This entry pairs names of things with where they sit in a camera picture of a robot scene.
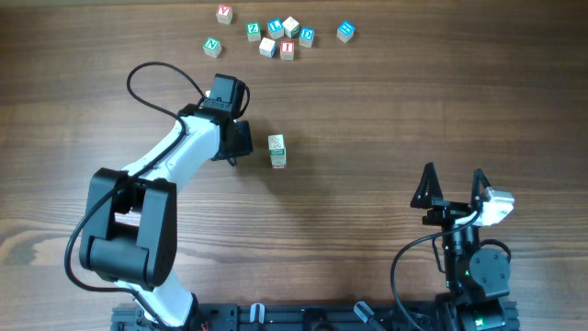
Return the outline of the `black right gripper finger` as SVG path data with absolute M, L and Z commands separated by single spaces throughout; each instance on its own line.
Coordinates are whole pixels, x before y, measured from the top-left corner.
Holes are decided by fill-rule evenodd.
M 438 181 L 433 162 L 424 166 L 420 183 L 411 200 L 410 206 L 415 209 L 431 209 L 442 206 L 444 202 L 442 189 Z
M 471 189 L 471 197 L 470 197 L 470 206 L 471 207 L 478 207 L 479 203 L 483 201 L 483 192 L 487 187 L 490 187 L 491 184 L 488 178 L 485 176 L 484 172 L 481 168 L 476 169 L 473 172 L 472 178 L 472 189 Z

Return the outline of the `blue X wooden block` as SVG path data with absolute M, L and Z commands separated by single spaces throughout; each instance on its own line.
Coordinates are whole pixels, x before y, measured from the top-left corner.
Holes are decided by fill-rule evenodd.
M 268 150 L 271 155 L 282 155 L 286 153 L 286 146 L 282 134 L 270 135 L 268 137 Z

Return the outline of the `green sided wooden block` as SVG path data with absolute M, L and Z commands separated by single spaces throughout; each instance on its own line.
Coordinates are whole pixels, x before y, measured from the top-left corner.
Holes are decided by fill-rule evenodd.
M 287 155 L 285 149 L 270 149 L 269 153 L 272 165 L 287 166 Z

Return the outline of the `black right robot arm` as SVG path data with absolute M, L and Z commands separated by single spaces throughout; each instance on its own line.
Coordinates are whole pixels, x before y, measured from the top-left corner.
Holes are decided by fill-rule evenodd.
M 512 193 L 494 188 L 479 169 L 473 174 L 469 203 L 445 200 L 435 166 L 424 166 L 411 206 L 426 210 L 424 225 L 441 229 L 444 259 L 437 266 L 445 274 L 448 288 L 426 308 L 428 330 L 506 327 L 501 299 L 510 293 L 512 253 L 498 240 L 481 240 L 479 230 L 503 221 L 514 205 Z

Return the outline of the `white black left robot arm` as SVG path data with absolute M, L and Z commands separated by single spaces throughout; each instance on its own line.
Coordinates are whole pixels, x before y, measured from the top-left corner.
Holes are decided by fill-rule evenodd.
M 210 92 L 177 112 L 174 128 L 148 154 L 91 179 L 86 214 L 72 235 L 81 242 L 80 264 L 110 282 L 108 291 L 133 296 L 151 329 L 210 327 L 173 271 L 177 194 L 207 161 L 235 165 L 253 151 L 242 118 L 249 97 L 243 81 L 216 74 Z

